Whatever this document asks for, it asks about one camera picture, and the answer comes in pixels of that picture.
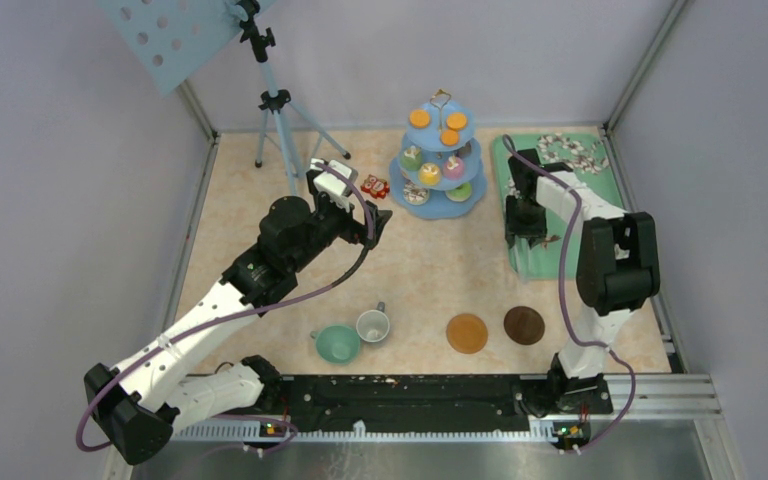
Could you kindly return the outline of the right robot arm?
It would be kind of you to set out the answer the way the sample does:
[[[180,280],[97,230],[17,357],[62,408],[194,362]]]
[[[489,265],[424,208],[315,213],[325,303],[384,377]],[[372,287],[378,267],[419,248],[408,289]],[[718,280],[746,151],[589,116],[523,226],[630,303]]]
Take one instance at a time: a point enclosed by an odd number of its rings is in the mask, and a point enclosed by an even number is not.
[[[563,162],[543,164],[534,149],[508,159],[513,192],[505,198],[505,240],[511,253],[548,238],[549,214],[563,223],[557,267],[568,341],[547,377],[526,386],[520,401],[531,415],[577,413],[609,399],[604,366],[621,327],[660,289],[656,225],[594,192]]]

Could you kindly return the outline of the green dome cake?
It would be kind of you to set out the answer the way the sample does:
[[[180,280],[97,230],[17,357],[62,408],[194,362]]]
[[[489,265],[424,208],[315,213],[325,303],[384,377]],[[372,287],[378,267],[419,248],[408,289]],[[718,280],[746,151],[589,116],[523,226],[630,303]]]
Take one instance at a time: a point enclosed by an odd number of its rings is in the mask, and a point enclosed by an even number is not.
[[[399,165],[404,172],[417,172],[423,163],[422,150],[415,145],[406,147],[399,157]]]

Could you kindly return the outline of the round orange biscuit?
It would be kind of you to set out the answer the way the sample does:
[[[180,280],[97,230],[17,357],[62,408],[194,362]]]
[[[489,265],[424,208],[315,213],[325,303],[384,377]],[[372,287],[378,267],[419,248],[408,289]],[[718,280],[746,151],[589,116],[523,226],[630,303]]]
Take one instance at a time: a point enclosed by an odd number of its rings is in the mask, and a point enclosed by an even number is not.
[[[446,117],[445,124],[449,130],[461,131],[469,125],[469,117],[464,112],[456,111]]]
[[[409,124],[416,129],[424,129],[431,123],[431,116],[425,109],[414,109],[408,116]]]

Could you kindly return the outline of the green teacup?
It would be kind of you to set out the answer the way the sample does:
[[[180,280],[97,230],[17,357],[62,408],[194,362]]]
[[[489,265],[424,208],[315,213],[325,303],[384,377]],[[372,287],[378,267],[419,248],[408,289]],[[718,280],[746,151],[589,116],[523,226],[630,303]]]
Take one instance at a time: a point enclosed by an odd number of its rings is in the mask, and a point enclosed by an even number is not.
[[[310,333],[316,354],[334,365],[347,365],[355,360],[361,350],[361,339],[347,325],[330,325]]]

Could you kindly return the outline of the pink dome cake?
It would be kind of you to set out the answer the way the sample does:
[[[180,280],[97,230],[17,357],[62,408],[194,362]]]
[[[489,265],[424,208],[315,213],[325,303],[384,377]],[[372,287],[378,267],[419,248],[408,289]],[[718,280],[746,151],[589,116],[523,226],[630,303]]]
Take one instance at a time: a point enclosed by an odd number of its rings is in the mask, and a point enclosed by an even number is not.
[[[442,175],[447,180],[459,180],[463,177],[465,162],[458,155],[450,155],[441,167]]]

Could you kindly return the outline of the white grey teacup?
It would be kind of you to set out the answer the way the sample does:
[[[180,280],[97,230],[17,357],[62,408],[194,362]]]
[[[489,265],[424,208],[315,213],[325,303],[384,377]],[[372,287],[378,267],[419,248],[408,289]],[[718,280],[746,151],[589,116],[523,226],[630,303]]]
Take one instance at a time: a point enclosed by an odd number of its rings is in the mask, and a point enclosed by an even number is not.
[[[363,312],[356,321],[355,330],[366,343],[380,343],[385,340],[390,332],[386,304],[379,302],[374,309]]]

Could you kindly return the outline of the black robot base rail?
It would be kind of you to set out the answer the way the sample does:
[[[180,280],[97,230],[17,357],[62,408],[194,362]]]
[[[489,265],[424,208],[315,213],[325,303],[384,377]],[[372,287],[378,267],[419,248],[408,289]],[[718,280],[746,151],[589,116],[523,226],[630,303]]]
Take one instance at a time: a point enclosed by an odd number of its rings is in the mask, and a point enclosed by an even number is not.
[[[287,420],[302,433],[362,422],[384,434],[526,432],[552,415],[588,420],[614,411],[604,380],[561,385],[538,375],[296,375],[267,384],[245,414]]]

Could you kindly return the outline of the blue three-tier cake stand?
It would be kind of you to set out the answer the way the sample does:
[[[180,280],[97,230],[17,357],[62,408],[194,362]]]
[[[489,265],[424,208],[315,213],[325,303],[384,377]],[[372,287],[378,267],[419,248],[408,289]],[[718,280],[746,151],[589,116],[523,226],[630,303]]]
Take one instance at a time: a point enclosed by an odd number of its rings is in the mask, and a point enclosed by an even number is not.
[[[468,214],[487,190],[472,112],[449,92],[437,90],[409,112],[389,175],[394,201],[417,218]]]

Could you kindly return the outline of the white chocolate drizzle donut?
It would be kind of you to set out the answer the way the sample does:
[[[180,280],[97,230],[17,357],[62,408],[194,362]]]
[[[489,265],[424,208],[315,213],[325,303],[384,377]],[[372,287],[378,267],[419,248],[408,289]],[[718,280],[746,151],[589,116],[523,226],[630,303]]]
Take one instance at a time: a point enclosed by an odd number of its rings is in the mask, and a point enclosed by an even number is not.
[[[403,199],[410,205],[419,206],[428,202],[430,190],[407,181],[402,190]]]

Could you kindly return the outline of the orange saucer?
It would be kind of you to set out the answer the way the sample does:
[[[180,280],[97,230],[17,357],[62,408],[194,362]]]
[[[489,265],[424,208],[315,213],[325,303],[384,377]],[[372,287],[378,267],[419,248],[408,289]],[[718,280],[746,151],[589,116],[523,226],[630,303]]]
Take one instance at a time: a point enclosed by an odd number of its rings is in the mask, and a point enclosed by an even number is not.
[[[447,324],[446,339],[455,351],[462,354],[475,354],[485,347],[488,341],[488,329],[485,322],[477,315],[458,314]]]

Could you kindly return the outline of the green glazed donut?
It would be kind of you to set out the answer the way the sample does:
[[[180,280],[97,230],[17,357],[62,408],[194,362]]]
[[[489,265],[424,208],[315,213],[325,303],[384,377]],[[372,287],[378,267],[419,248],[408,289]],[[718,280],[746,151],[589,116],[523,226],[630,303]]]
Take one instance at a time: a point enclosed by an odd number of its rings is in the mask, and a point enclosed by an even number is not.
[[[445,195],[450,201],[461,203],[470,199],[472,191],[471,183],[465,182],[453,189],[446,190]]]

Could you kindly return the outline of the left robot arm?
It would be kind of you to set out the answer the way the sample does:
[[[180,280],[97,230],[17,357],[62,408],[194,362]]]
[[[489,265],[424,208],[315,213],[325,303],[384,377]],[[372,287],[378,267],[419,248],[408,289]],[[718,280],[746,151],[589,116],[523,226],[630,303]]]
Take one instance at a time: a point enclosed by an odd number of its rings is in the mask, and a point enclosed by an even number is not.
[[[88,407],[79,421],[77,447],[94,421],[129,465],[156,455],[173,434],[233,409],[251,407],[268,413],[279,404],[280,375],[259,355],[231,368],[188,379],[199,364],[229,336],[267,312],[305,301],[289,293],[297,274],[336,239],[359,244],[359,257],[342,276],[308,293],[321,295],[350,278],[375,248],[392,211],[364,201],[363,221],[351,205],[340,206],[319,193],[313,205],[297,196],[276,200],[260,221],[256,242],[228,267],[208,293],[177,323],[140,352],[113,367],[93,366],[84,376]]]

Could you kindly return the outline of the small brown cookie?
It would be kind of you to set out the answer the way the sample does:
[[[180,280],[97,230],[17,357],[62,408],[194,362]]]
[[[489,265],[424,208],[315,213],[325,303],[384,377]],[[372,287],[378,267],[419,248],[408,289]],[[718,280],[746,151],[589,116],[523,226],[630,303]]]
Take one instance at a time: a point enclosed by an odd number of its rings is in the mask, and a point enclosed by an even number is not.
[[[456,130],[445,129],[440,133],[440,142],[444,146],[455,146],[460,141],[460,134]]]

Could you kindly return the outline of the dark brown saucer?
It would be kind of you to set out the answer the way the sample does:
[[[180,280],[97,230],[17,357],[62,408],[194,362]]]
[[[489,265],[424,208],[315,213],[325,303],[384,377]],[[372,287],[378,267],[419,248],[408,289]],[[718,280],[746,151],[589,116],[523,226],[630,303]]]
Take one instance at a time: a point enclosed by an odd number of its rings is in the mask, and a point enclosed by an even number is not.
[[[540,313],[527,306],[511,308],[504,316],[503,327],[506,335],[519,345],[538,343],[546,330]]]

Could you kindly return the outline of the yellow dome cake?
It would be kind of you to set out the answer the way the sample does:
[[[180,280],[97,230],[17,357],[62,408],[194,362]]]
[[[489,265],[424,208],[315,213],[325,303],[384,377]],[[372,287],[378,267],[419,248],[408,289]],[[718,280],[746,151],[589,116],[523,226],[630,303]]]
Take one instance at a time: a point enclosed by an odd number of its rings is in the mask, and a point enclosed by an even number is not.
[[[438,165],[432,162],[426,162],[421,165],[417,172],[417,178],[423,185],[437,185],[443,178],[442,171]]]

